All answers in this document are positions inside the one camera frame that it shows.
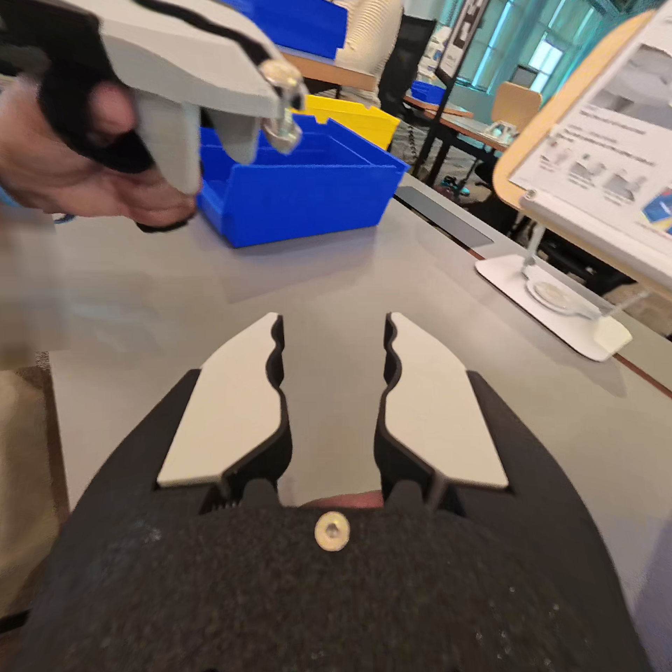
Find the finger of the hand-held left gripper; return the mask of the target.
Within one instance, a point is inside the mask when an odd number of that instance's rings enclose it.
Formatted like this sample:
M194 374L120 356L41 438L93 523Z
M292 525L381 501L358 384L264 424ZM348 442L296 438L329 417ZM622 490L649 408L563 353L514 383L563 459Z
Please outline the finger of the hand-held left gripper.
M199 30L202 36L223 38L239 46L265 77L270 74L267 63L291 73L297 84L289 96L290 105L305 105L307 87L298 69L250 18L234 7L218 1L159 1L158 12Z
M239 46L158 12L158 1L67 4L96 17L105 53L125 85L214 111L279 116L276 93Z

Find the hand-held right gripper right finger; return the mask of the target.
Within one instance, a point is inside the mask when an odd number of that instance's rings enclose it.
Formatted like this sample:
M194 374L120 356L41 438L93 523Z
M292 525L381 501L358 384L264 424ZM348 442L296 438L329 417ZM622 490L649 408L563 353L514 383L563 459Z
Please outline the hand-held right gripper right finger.
M375 463L384 496L410 481L436 509L451 486L506 491L508 476L458 356L399 312L386 315L383 345Z

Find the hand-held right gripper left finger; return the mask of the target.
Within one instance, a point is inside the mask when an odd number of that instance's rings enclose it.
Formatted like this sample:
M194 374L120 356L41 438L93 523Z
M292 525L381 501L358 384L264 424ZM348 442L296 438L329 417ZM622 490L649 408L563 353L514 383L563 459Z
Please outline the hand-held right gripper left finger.
M277 489L292 458L283 324L268 313L203 363L156 478L160 489L214 485L230 502L256 479Z

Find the silver bolt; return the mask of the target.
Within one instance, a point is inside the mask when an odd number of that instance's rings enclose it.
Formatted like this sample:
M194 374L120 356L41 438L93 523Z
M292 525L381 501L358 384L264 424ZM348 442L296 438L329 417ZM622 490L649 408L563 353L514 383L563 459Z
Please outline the silver bolt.
M279 100L279 116L268 123L276 134L289 134L294 125L293 111L305 110L307 89L298 69L281 58L269 58L259 66L265 81Z

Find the blue divided storage bin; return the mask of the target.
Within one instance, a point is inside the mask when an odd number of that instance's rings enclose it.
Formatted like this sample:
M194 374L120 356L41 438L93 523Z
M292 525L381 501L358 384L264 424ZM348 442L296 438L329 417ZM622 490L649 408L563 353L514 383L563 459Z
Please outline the blue divided storage bin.
M297 115L290 155L259 133L253 163L234 162L213 128L200 129L197 205L233 248L377 226L408 164L329 119Z

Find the person's left hand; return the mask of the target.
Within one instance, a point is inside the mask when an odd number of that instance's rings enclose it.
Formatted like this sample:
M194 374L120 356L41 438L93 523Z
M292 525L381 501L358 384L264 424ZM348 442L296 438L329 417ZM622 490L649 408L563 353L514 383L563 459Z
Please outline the person's left hand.
M38 105L39 84L16 77L1 92L1 187L19 205L48 214L123 216L152 229L188 221L195 197L156 169L125 175L61 142Z

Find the person's right hand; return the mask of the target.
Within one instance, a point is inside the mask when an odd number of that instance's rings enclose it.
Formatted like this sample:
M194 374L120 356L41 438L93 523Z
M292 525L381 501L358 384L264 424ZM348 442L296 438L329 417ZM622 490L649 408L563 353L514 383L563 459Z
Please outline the person's right hand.
M377 509L384 506L380 491L350 493L315 499L302 505L303 508L337 509Z

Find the brown wooden desk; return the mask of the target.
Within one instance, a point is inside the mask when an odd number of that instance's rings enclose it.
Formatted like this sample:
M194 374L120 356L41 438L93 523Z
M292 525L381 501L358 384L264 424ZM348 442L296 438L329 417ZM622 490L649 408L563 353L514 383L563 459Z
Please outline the brown wooden desk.
M334 60L280 46L280 52L306 79L314 79L335 85L365 91L374 91L376 78L368 72L340 66Z

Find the yellow storage bin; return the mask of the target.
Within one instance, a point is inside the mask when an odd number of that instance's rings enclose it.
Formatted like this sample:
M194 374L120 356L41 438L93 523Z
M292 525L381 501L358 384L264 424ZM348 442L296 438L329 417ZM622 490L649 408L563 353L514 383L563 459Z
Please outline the yellow storage bin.
M307 96L305 108L294 113L314 116L322 124L334 120L382 150L388 149L400 123L377 107L322 96Z

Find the white document stand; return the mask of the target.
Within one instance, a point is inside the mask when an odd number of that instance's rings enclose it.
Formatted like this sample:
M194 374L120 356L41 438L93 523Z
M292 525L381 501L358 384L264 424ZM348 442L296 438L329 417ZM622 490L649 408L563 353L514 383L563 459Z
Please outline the white document stand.
M632 340L615 319L620 307L599 307L542 266L537 252L545 232L535 224L524 255L478 260L476 271L577 354L604 362Z

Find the dark flat tablet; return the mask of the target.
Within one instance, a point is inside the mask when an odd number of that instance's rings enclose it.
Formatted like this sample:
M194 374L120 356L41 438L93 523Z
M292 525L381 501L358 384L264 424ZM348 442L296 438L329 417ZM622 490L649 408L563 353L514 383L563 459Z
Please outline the dark flat tablet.
M443 203L434 201L413 187L399 187L395 197L465 248L475 249L494 243L490 237L447 209Z

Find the small blue storage bin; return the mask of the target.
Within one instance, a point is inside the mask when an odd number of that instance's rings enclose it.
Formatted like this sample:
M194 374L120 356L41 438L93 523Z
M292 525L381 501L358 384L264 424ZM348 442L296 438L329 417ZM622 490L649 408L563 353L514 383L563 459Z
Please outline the small blue storage bin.
M427 83L421 80L413 81L410 92L411 97L426 105L438 107L443 99L445 87Z

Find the white instruction board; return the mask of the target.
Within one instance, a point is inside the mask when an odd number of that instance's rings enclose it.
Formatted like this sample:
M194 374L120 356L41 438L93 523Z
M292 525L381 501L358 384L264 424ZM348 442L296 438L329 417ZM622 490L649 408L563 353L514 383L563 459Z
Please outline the white instruction board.
M671 294L671 2L513 176L519 208Z

